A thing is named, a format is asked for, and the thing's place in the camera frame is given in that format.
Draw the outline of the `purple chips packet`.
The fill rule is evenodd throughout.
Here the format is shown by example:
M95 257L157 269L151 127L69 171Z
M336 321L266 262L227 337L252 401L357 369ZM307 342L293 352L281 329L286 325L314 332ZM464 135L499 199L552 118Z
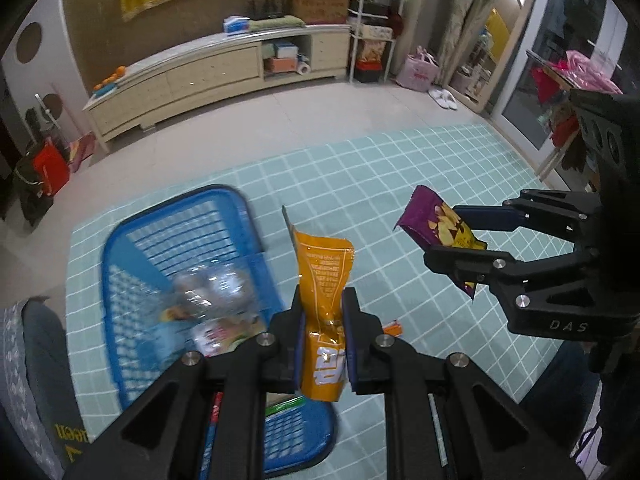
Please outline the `purple chips packet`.
M435 246L486 250L461 217L431 188L418 185L397 220L399 226L424 252Z

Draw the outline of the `green white cracker packet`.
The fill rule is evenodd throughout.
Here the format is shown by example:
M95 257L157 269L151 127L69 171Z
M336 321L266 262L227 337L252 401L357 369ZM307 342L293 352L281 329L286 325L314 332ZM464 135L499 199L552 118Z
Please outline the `green white cracker packet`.
M303 405L305 402L305 397L297 394L268 393L265 414L269 417L289 408L296 408L296 406Z

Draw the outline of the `clear striped cookie bag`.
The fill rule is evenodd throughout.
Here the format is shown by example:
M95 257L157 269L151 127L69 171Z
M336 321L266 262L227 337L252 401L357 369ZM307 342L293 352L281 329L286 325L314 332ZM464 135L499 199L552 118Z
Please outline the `clear striped cookie bag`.
M163 322L204 322L218 318L260 317L262 303L242 261L214 262L178 272L163 299Z

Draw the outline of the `blue plastic basket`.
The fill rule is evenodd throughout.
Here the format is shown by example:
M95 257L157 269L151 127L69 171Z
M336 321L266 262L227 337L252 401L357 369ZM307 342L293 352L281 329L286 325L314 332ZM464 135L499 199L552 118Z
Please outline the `blue plastic basket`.
M101 295L122 414L70 478L263 479L331 453L334 407L299 393L302 307L283 307L240 192L207 185L120 222Z

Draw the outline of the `small orange snack packet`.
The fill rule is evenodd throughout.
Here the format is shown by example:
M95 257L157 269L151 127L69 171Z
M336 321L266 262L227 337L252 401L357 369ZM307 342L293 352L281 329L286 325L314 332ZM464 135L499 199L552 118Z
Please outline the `small orange snack packet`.
M383 327L383 332L386 333L386 335L400 337L404 333L404 330L402 329L402 325L395 320L394 322L385 325Z

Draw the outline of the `teal grid tablecloth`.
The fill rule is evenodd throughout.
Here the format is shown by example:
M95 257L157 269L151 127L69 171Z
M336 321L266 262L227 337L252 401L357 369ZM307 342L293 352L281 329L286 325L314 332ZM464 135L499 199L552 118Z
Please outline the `teal grid tablecloth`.
M187 184L142 195L79 223L70 237L66 281L67 348L76 399L89 441L122 408L107 363L99 260L122 220L209 183L230 184L250 201L282 301L291 304L297 262L281 214L303 232L341 237L356 249L349 285L364 310L399 321L405 340L432 356L462 351L519 401L559 343L509 334L497 300L479 287L473 302L427 271L422 252L393 230L414 187L424 184L449 205L498 205L522 188L540 188L533 170L488 126L382 132L294 151ZM383 399L354 396L337 404L337 445L319 465L285 479L384 479Z

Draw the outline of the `dark backpack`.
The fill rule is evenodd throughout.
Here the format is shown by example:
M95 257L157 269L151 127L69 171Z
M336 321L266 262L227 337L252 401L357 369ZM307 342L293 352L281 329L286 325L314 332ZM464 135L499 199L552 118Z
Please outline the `dark backpack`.
M35 170L34 160L44 148L42 142L32 143L16 163L13 183L25 220L34 228L53 205L53 198L44 189L43 178Z

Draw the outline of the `white metal shelf rack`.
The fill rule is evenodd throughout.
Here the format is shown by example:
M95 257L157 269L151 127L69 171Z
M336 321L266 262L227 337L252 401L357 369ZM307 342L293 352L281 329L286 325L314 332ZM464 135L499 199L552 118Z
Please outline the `white metal shelf rack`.
M406 0L348 0L349 81L382 82L390 76L404 30Z

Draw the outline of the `red bag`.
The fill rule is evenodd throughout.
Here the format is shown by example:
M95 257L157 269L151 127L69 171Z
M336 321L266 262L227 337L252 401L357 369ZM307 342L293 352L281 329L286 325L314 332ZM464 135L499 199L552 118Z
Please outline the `red bag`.
M43 192L55 196L70 180L70 167L51 139L44 140L42 148L32 159L32 166L42 181Z

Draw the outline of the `white paper roll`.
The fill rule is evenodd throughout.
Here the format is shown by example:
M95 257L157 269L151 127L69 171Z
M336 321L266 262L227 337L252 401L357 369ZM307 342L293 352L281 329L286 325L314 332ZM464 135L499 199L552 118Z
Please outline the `white paper roll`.
M311 67L309 65L309 63L302 58L301 60L299 60L297 62L297 66L296 66L296 73L298 73L299 75L307 75L311 72Z

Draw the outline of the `cardboard box on cabinet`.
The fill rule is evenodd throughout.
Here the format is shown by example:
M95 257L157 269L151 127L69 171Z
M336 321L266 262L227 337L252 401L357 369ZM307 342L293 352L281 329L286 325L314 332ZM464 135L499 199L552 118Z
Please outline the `cardboard box on cabinet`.
M344 24L349 0L290 0L291 14L308 25Z

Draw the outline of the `green folded cloth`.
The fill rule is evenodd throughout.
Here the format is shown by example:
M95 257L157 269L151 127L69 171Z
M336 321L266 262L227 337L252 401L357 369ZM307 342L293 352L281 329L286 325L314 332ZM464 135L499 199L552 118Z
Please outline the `green folded cloth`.
M288 28L304 28L305 22L294 15L282 15L277 18L263 18L262 20L250 20L248 22L248 31L251 34L255 32L268 32L268 30L279 30Z

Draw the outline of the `oranges on blue plate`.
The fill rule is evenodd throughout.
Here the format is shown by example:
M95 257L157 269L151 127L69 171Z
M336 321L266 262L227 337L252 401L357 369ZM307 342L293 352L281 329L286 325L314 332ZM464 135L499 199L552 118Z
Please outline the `oranges on blue plate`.
M107 94L108 92L114 90L117 86L117 83L125 77L126 73L126 66L118 66L114 73L111 74L111 76L103 79L99 84L96 84L93 87L92 96L94 98L98 98L99 96L104 96L104 94Z

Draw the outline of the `cream tv cabinet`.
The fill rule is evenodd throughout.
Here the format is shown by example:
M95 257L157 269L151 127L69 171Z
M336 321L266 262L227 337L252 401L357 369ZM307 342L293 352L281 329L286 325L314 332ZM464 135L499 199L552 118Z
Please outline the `cream tv cabinet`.
M202 106L244 94L347 75L347 25L309 25L179 44L127 67L114 90L94 98L84 113L104 150L116 136ZM307 75L296 73L304 58Z

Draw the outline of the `pink box by wall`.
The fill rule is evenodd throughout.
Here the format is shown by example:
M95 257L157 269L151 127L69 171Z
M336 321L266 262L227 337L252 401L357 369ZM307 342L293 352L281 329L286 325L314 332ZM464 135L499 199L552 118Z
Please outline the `pink box by wall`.
M68 144L68 166L72 174L79 170L80 165L86 158L93 155L95 147L96 136L92 132L84 134L79 139Z

